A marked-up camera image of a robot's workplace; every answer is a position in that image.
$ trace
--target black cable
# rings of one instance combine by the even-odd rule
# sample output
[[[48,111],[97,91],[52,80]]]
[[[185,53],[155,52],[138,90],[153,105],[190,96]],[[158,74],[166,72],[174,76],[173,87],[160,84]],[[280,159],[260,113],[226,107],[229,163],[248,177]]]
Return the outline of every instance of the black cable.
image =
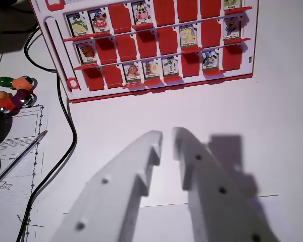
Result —
[[[24,47],[24,50],[25,50],[25,55],[27,57],[27,59],[32,63],[34,64],[36,67],[38,68],[41,68],[42,70],[45,70],[45,71],[48,71],[48,72],[52,72],[52,73],[56,73],[56,70],[55,69],[48,69],[48,68],[45,68],[45,67],[42,67],[38,64],[36,64],[29,56],[28,54],[28,50],[27,50],[27,46],[31,40],[31,38],[34,36],[34,34],[38,31],[39,29],[36,29],[30,36],[29,38],[27,39],[26,41],[26,44],[25,44],[25,47]],[[61,108],[63,110],[63,113],[64,113],[64,116],[72,130],[72,134],[73,134],[73,141],[72,141],[72,144],[71,146],[69,147],[69,149],[66,151],[66,153],[63,155],[63,157],[60,159],[60,161],[50,170],[50,172],[46,175],[46,177],[41,181],[41,183],[36,187],[36,189],[34,190],[34,192],[31,194],[30,198],[29,198],[29,201],[28,201],[28,204],[27,204],[27,207],[26,207],[26,211],[25,211],[25,215],[24,215],[24,218],[22,220],[22,223],[21,223],[21,227],[20,227],[20,230],[19,230],[19,233],[18,233],[18,237],[17,237],[17,242],[20,241],[20,239],[22,238],[25,230],[26,230],[26,226],[27,226],[27,220],[28,220],[28,217],[29,217],[29,214],[30,214],[30,210],[31,210],[31,206],[34,202],[34,200],[36,199],[37,195],[39,194],[40,190],[46,185],[46,182],[49,180],[49,178],[55,173],[55,171],[57,171],[57,169],[63,164],[63,161],[68,157],[68,155],[71,153],[71,151],[75,148],[76,146],[76,143],[77,143],[77,134],[76,134],[76,130],[75,130],[75,127],[72,123],[72,120],[71,118],[68,116],[67,112],[66,112],[66,109],[64,107],[64,104],[63,104],[63,101],[62,101],[62,94],[61,94],[61,84],[60,84],[60,78],[59,78],[59,75],[57,74],[57,93],[58,93],[58,97],[59,97],[59,102],[60,102],[60,105],[61,105]]]
[[[26,34],[26,33],[30,33],[32,31],[34,31],[37,26],[38,26],[38,24],[36,22],[35,25],[33,27],[31,27],[31,29],[27,29],[27,30],[15,30],[15,31],[2,31],[2,32],[0,32],[0,35],[1,34]]]
[[[34,61],[30,58],[30,56],[29,56],[29,54],[28,54],[28,49],[27,49],[27,48],[28,48],[28,44],[29,44],[29,42],[31,41],[32,37],[34,37],[34,35],[37,33],[38,30],[40,30],[40,29],[39,29],[39,28],[35,29],[35,30],[29,35],[28,39],[26,40],[26,43],[25,43],[25,46],[24,46],[24,53],[25,53],[25,56],[26,56],[26,58],[27,58],[34,66],[36,66],[36,67],[38,67],[38,68],[40,68],[40,69],[42,69],[42,70],[44,70],[44,71],[47,71],[47,72],[57,73],[55,69],[48,69],[48,68],[45,68],[45,67],[40,66],[39,64],[37,64],[36,62],[34,62]]]
[[[21,10],[21,9],[18,9],[18,8],[15,8],[13,6],[9,6],[10,9],[13,9],[15,11],[18,11],[18,12],[21,12],[21,13],[25,13],[25,14],[33,14],[34,12],[33,11],[28,11],[28,10]]]

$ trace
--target character name label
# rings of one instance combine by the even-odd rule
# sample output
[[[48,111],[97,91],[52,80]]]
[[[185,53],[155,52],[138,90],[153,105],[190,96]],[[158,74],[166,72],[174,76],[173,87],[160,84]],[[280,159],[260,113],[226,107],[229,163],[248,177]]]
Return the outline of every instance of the character name label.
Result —
[[[96,29],[98,32],[105,32],[108,31],[109,28],[100,28],[100,29]]]
[[[75,33],[75,35],[77,35],[77,36],[78,36],[78,35],[83,35],[83,34],[86,34],[86,31],[83,31],[83,32],[76,32],[76,33]]]
[[[235,5],[230,5],[230,6],[224,6],[223,10],[228,10],[228,9],[236,9],[239,7],[239,4],[235,4]]]
[[[139,77],[127,77],[127,80],[128,80],[128,81],[136,80],[136,79],[140,79],[140,78],[139,78]]]
[[[214,68],[214,67],[218,67],[218,66],[216,64],[211,64],[211,65],[203,66],[203,69]]]
[[[237,33],[237,34],[231,34],[231,35],[223,36],[223,40],[234,39],[234,38],[238,38],[238,37],[239,37],[239,33]]]
[[[190,45],[196,45],[194,41],[192,42],[187,42],[187,43],[182,43],[182,47],[190,46]]]

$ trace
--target character card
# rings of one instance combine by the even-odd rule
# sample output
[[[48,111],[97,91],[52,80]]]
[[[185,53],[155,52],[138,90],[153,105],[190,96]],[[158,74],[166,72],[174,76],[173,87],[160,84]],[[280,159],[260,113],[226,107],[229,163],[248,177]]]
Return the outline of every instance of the character card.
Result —
[[[224,36],[223,40],[240,38],[241,21],[238,17],[224,19]]]
[[[212,70],[219,68],[219,54],[214,51],[203,52],[203,64],[202,69],[205,70]]]
[[[67,20],[74,37],[88,34],[86,21],[79,13],[68,15]]]
[[[164,77],[178,74],[178,61],[173,56],[162,59]]]
[[[132,63],[130,65],[123,65],[123,69],[126,76],[126,82],[140,82],[140,73],[138,65]]]
[[[131,6],[135,25],[149,24],[152,22],[152,17],[150,16],[150,5],[147,5],[145,1],[132,3]]]
[[[103,12],[101,9],[91,10],[88,12],[92,29],[95,33],[107,32],[109,31],[108,23],[107,23],[107,14]]]
[[[96,62],[94,42],[88,41],[85,43],[77,44],[76,48],[83,64]]]
[[[158,63],[155,61],[152,62],[143,62],[143,71],[145,73],[145,79],[151,79],[160,76],[160,71],[158,68]]]
[[[241,7],[241,0],[223,0],[223,10],[235,9]]]
[[[197,46],[196,32],[193,25],[180,27],[181,48]]]

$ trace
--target paper sheet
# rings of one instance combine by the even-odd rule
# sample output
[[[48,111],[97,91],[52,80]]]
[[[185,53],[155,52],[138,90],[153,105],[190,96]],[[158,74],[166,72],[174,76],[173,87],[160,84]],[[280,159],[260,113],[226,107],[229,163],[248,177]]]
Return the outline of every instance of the paper sheet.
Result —
[[[24,108],[0,121],[0,130],[9,129],[0,143],[0,173],[20,154],[36,136],[46,130],[47,119],[42,105]],[[0,183],[0,242],[15,241],[27,202],[41,181],[43,148],[37,144]],[[32,206],[25,240],[36,237],[38,203]]]

